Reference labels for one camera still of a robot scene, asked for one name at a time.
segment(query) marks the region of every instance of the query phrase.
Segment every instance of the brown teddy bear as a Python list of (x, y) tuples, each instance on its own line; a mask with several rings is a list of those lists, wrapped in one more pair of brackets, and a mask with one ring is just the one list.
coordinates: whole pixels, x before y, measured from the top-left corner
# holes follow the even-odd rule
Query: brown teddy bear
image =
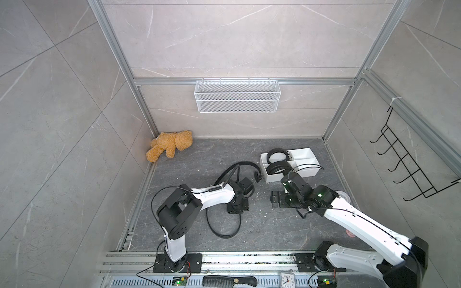
[(152, 149), (147, 151), (146, 157), (150, 162), (155, 162), (159, 156), (166, 150), (166, 156), (173, 158), (176, 148), (183, 151), (192, 145), (192, 132), (184, 130), (179, 133), (161, 133), (156, 139), (152, 140), (150, 146)]

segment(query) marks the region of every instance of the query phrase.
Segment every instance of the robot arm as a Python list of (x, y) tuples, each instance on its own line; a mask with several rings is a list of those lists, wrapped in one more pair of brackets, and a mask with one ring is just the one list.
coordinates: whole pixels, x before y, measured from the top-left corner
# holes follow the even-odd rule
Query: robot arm
[(158, 208), (157, 217), (165, 233), (167, 265), (177, 272), (182, 269), (187, 258), (185, 234), (200, 211), (213, 205), (227, 203), (227, 211), (240, 214), (248, 210), (248, 195), (254, 190), (253, 183), (244, 178), (241, 181), (228, 179), (208, 188), (179, 186)]
[(324, 241), (314, 254), (313, 262), (321, 270), (343, 267), (383, 279), (390, 288), (420, 287), (427, 269), (428, 245), (419, 237), (409, 239), (355, 209), (326, 186), (312, 189), (297, 173), (281, 180), (292, 207), (338, 223), (354, 233), (374, 251), (341, 247)]

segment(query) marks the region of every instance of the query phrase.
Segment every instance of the comb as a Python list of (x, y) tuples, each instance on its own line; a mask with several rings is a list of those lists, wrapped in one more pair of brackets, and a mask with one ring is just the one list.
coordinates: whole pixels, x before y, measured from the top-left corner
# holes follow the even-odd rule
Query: comb
[(258, 286), (258, 280), (253, 277), (227, 277), (227, 276), (204, 276), (203, 287), (222, 287), (232, 288), (235, 284), (248, 284), (250, 286)]

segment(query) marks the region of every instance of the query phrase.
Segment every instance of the white alarm clock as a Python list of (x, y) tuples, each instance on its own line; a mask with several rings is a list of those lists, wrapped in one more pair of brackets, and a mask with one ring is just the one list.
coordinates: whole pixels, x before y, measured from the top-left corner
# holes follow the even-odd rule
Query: white alarm clock
[(280, 273), (280, 287), (281, 288), (295, 288), (295, 275), (293, 273), (281, 272)]

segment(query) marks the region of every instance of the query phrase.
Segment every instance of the wire mesh basket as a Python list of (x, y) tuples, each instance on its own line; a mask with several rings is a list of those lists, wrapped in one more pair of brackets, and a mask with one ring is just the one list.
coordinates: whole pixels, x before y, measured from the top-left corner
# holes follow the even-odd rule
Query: wire mesh basket
[(195, 84), (200, 113), (275, 112), (280, 99), (276, 80), (200, 80)]

